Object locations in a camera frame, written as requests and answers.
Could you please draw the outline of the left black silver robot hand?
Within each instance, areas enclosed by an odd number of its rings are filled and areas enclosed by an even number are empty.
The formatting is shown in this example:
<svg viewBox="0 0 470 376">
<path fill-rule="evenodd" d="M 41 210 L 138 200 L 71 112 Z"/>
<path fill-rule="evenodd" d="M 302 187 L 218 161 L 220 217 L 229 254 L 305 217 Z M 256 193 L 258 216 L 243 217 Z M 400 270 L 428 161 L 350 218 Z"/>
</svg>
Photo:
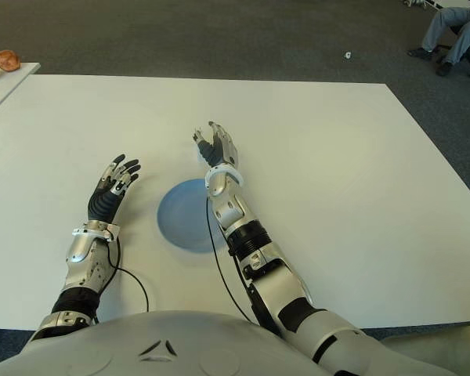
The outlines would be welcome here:
<svg viewBox="0 0 470 376">
<path fill-rule="evenodd" d="M 138 159 L 125 162 L 121 154 L 112 160 L 101 175 L 88 202 L 88 220 L 112 223 L 125 193 L 138 178 Z"/>
</svg>

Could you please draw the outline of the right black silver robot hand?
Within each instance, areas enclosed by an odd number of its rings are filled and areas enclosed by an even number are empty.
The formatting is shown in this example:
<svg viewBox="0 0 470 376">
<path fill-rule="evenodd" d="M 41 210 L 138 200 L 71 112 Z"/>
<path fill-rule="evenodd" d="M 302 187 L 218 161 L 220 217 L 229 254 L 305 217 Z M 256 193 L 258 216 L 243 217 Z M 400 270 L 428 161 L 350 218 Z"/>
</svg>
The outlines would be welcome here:
<svg viewBox="0 0 470 376">
<path fill-rule="evenodd" d="M 228 164 L 237 168 L 238 151 L 231 135 L 220 124 L 214 121 L 209 121 L 208 125 L 212 130 L 211 142 L 202 136 L 200 130 L 196 130 L 193 134 L 193 140 L 197 144 L 201 156 L 210 167 Z"/>
</svg>

